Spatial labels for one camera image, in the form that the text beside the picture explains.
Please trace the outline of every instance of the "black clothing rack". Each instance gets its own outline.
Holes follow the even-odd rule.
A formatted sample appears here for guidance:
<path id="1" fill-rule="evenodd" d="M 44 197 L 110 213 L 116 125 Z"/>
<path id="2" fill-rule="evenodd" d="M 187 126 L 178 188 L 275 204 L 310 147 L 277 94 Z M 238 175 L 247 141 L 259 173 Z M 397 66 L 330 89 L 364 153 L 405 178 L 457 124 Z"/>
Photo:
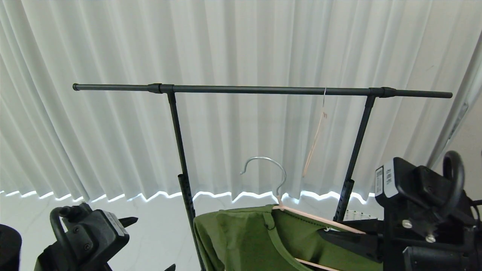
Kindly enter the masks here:
<path id="1" fill-rule="evenodd" d="M 321 88 L 321 87 L 258 87 L 258 86 L 188 86 L 173 84 L 149 84 L 149 85 L 108 85 L 108 84 L 73 84 L 73 89 L 80 90 L 96 90 L 96 91 L 148 91 L 156 94 L 167 94 L 169 105 L 171 107 L 171 115 L 173 119 L 174 132 L 176 137 L 177 149 L 179 151 L 179 160 L 181 162 L 182 174 L 178 175 L 179 185 L 181 187 L 184 205 L 186 207 L 187 218 L 191 227 L 191 233 L 194 238 L 194 244 L 198 253 L 199 264 L 201 269 L 205 270 L 201 259 L 198 245 L 194 234 L 194 217 L 196 216 L 194 204 L 192 202 L 192 193 L 189 185 L 189 175 L 187 172 L 186 156 L 184 154 L 184 146 L 181 136 L 181 127 L 177 114 L 175 93 L 228 93 L 228 94 L 289 94 L 289 95 L 354 95 L 366 96 L 365 109 L 361 118 L 360 128 L 358 129 L 355 146 L 351 154 L 350 163 L 348 165 L 347 174 L 343 188 L 341 190 L 338 207 L 336 208 L 334 221 L 343 221 L 347 210 L 350 194 L 353 190 L 355 181 L 352 179 L 355 163 L 360 152 L 363 136 L 365 134 L 368 119 L 372 111 L 376 98 L 388 98 L 395 96 L 406 97 L 428 97 L 428 98 L 451 98 L 450 92 L 433 92 L 433 91 L 410 91 L 396 90 L 389 87 L 381 88 Z"/>

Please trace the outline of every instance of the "shirt sleeve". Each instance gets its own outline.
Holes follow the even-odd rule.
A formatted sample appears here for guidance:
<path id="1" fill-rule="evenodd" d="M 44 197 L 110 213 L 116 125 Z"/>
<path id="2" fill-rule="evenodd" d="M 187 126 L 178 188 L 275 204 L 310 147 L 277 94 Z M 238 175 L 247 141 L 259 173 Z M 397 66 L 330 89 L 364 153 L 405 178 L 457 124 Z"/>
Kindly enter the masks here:
<path id="1" fill-rule="evenodd" d="M 216 219 L 217 213 L 194 218 L 194 233 L 206 271 L 223 271 L 226 255 L 226 239 Z"/>

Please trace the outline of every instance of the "hanger hook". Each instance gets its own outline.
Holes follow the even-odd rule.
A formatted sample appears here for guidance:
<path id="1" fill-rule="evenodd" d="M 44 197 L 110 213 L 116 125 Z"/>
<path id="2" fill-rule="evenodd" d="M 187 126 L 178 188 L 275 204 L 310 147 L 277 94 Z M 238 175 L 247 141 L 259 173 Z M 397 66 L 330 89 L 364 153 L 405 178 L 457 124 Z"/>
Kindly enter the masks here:
<path id="1" fill-rule="evenodd" d="M 325 107 L 325 94 L 326 94 L 326 87 L 325 87 L 325 91 L 323 92 L 323 107 Z"/>
<path id="2" fill-rule="evenodd" d="M 240 172 L 240 175 L 244 174 L 246 172 L 246 168 L 248 167 L 248 163 L 251 162 L 252 160 L 256 159 L 262 159 L 262 160 L 267 160 L 275 165 L 277 165 L 282 171 L 283 171 L 283 181 L 280 183 L 280 185 L 276 188 L 276 197 L 280 196 L 280 188 L 283 186 L 283 184 L 286 182 L 286 171 L 284 170 L 283 166 L 280 165 L 280 163 L 276 162 L 275 160 L 269 158 L 269 157 L 264 157 L 264 156 L 254 156 L 249 158 L 246 163 L 244 164 L 244 170 Z"/>

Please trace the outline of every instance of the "curtain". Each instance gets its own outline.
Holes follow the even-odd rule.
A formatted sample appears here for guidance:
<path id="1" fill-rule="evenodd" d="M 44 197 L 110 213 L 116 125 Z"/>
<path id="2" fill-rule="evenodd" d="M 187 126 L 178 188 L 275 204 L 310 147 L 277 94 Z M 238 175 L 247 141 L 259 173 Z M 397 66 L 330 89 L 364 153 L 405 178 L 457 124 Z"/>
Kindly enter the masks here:
<path id="1" fill-rule="evenodd" d="M 2 1 L 0 190 L 93 200 L 179 192 L 169 104 L 73 83 L 380 87 L 457 95 L 479 1 Z M 193 193 L 340 191 L 365 97 L 177 94 Z M 426 164 L 452 99 L 379 98 L 353 179 Z M 303 171 L 318 123 L 316 147 Z"/>

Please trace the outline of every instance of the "green t-shirt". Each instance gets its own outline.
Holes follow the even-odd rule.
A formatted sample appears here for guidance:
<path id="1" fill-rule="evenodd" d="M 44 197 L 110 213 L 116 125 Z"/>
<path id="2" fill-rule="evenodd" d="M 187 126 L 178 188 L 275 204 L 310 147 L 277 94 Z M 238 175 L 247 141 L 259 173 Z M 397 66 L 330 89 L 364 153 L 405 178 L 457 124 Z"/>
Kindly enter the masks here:
<path id="1" fill-rule="evenodd" d="M 295 258 L 342 271 L 380 271 L 370 261 L 325 241 L 317 230 L 334 227 L 274 205 L 221 210 L 194 219 L 207 271 L 311 271 Z"/>

